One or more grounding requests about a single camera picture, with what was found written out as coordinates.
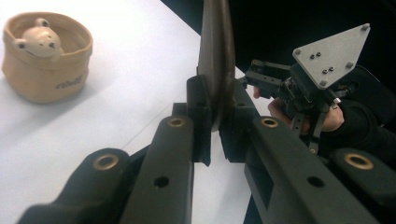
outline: human hand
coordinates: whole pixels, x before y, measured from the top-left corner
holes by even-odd
[[[268,105],[268,110],[272,117],[277,118],[285,122],[288,126],[291,126],[291,119],[286,116],[283,112],[285,111],[285,103],[282,100],[276,98]],[[337,130],[344,123],[344,114],[341,108],[333,109],[330,107],[329,112],[326,114],[326,119],[323,122],[322,132],[332,132]],[[308,134],[310,128],[309,117],[305,118],[301,129],[301,134]]]
[[[258,87],[253,87],[253,97],[255,99],[259,99],[260,98],[260,89]]]

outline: triangular metal plate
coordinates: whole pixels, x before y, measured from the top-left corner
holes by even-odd
[[[297,48],[293,57],[315,85],[326,90],[355,68],[369,33],[366,23]]]

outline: ceramic pot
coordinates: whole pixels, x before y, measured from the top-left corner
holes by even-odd
[[[35,39],[27,37],[26,31],[34,28],[38,19],[48,21],[54,35],[59,36],[62,49],[56,57],[34,54],[19,42]],[[51,12],[22,13],[8,20],[3,40],[4,75],[12,89],[27,100],[51,103],[77,93],[84,86],[92,55],[92,36],[78,21]]]

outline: screw hole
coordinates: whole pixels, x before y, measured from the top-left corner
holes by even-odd
[[[374,168],[372,161],[357,153],[347,153],[344,159],[349,165],[361,170],[371,170]]]
[[[93,168],[99,171],[109,170],[114,166],[116,166],[117,163],[119,163],[119,160],[120,160],[119,157],[116,155],[106,154],[101,157],[98,157],[93,162]]]
[[[268,128],[275,128],[278,123],[274,119],[262,119],[262,125],[267,126]]]
[[[181,127],[184,125],[184,120],[183,119],[171,119],[168,121],[168,125],[171,127]]]
[[[324,183],[321,179],[317,178],[316,176],[309,176],[307,178],[308,183],[314,187],[317,188],[323,188],[324,187]]]
[[[169,178],[166,176],[160,176],[154,180],[154,187],[156,189],[162,189],[169,185]]]

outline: white surface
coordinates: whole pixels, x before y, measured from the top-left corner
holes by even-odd
[[[200,36],[160,0],[0,0],[0,5],[3,26],[22,12],[51,11],[76,19],[93,36],[87,83],[67,100],[29,103],[1,72],[0,223],[7,224],[33,204],[52,202],[94,151],[115,147],[131,155],[148,145],[172,104],[186,100]],[[254,102],[267,114],[267,101]],[[192,223],[242,223],[249,195],[243,165],[224,160],[213,133],[211,166],[195,164]]]

